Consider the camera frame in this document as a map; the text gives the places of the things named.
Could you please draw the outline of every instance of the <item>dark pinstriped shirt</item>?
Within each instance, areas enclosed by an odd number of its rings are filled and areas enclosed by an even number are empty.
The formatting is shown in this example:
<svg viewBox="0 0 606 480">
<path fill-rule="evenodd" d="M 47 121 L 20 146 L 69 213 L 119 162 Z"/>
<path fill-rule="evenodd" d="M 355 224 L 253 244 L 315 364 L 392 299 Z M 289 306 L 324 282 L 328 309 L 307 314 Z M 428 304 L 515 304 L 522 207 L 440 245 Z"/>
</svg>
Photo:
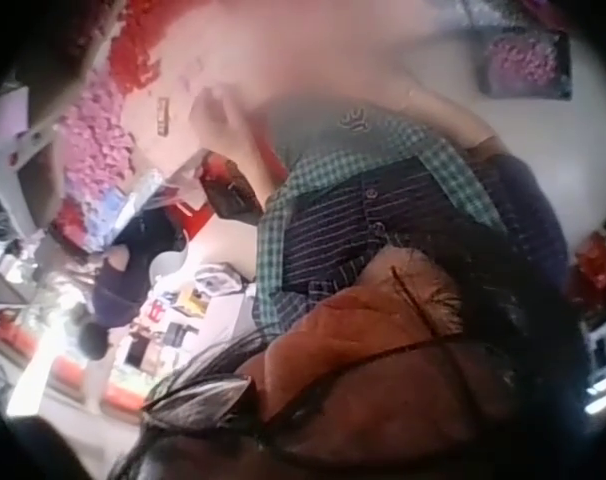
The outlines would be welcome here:
<svg viewBox="0 0 606 480">
<path fill-rule="evenodd" d="M 514 247 L 560 288 L 567 246 L 529 167 L 502 155 L 471 168 Z M 416 158 L 300 197 L 284 235 L 283 286 L 273 296 L 280 326 L 289 328 L 319 301 L 352 285 L 383 246 L 409 247 L 408 236 L 422 224 L 460 220 L 474 221 L 449 202 Z"/>
</svg>

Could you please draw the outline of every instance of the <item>person in black clothing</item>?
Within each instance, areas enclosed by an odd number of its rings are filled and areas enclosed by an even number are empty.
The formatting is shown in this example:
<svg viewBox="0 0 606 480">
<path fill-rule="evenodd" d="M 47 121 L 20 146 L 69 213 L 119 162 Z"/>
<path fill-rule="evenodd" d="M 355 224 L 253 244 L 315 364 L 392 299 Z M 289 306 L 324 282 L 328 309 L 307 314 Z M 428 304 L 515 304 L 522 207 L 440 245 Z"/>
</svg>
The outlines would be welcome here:
<svg viewBox="0 0 606 480">
<path fill-rule="evenodd" d="M 101 256 L 92 291 L 93 318 L 79 333 L 79 348 L 90 360 L 100 360 L 109 347 L 109 330 L 132 322 L 151 287 L 149 267 L 168 250 L 184 247 L 181 230 L 163 208 L 145 210 L 134 218 Z"/>
</svg>

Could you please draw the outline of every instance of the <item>shirt button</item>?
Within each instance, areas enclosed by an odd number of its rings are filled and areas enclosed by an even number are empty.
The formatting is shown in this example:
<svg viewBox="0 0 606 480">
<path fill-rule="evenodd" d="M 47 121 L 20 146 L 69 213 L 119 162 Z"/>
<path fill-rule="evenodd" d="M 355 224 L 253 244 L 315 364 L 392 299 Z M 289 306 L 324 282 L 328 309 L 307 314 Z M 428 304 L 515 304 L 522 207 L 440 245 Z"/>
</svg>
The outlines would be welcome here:
<svg viewBox="0 0 606 480">
<path fill-rule="evenodd" d="M 375 222 L 372 224 L 372 230 L 378 235 L 383 235 L 385 233 L 385 225 L 381 222 Z"/>
</svg>

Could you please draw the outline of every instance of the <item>apron logo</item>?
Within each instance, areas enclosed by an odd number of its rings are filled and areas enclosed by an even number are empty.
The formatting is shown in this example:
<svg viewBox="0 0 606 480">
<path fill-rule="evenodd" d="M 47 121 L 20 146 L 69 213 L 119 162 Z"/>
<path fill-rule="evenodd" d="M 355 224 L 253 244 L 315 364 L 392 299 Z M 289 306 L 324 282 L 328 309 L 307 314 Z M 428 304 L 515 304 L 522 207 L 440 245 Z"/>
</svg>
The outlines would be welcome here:
<svg viewBox="0 0 606 480">
<path fill-rule="evenodd" d="M 367 132 L 370 129 L 364 108 L 355 108 L 344 114 L 339 121 L 339 126 L 356 133 Z"/>
</svg>

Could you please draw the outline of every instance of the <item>white floor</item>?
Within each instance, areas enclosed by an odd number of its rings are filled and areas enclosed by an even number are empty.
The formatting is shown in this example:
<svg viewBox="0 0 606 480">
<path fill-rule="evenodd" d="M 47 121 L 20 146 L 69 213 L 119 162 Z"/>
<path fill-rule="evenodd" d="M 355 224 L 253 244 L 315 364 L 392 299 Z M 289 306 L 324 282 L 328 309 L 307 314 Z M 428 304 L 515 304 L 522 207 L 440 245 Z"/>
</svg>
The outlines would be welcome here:
<svg viewBox="0 0 606 480">
<path fill-rule="evenodd" d="M 606 73 L 582 42 L 572 43 L 574 97 L 491 100 L 475 85 L 469 43 L 440 39 L 408 54 L 425 85 L 467 105 L 534 170 L 574 249 L 606 217 Z M 225 261 L 252 278 L 256 229 L 213 218 L 193 240 L 204 261 Z"/>
</svg>

